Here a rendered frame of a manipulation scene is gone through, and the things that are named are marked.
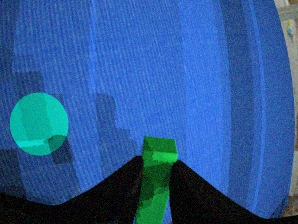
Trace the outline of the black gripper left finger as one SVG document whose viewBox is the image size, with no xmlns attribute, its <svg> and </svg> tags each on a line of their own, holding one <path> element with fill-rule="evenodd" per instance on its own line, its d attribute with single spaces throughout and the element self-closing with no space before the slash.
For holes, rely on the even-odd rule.
<svg viewBox="0 0 298 224">
<path fill-rule="evenodd" d="M 0 224 L 133 224 L 144 163 L 136 156 L 100 184 L 60 205 L 0 192 Z"/>
</svg>

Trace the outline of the cyan circle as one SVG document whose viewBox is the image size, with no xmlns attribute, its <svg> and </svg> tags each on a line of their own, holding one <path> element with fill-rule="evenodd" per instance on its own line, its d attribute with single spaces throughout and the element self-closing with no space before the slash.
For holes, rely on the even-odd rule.
<svg viewBox="0 0 298 224">
<path fill-rule="evenodd" d="M 35 156 L 53 153 L 68 136 L 68 115 L 60 101 L 48 93 L 21 97 L 11 115 L 13 140 Z"/>
</svg>

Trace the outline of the green rectangular post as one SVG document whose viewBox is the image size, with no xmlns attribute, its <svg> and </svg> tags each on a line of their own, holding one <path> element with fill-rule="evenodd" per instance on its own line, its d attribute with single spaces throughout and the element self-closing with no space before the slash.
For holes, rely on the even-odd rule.
<svg viewBox="0 0 298 224">
<path fill-rule="evenodd" d="M 169 197 L 173 163 L 178 157 L 176 141 L 166 137 L 145 136 L 140 200 L 134 224 L 162 224 Z"/>
</svg>

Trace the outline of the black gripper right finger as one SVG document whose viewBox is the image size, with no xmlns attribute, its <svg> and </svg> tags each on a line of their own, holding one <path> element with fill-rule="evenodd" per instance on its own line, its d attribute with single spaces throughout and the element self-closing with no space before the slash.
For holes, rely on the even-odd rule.
<svg viewBox="0 0 298 224">
<path fill-rule="evenodd" d="M 173 224 L 298 224 L 297 216 L 262 218 L 218 192 L 204 177 L 177 159 L 169 184 Z"/>
</svg>

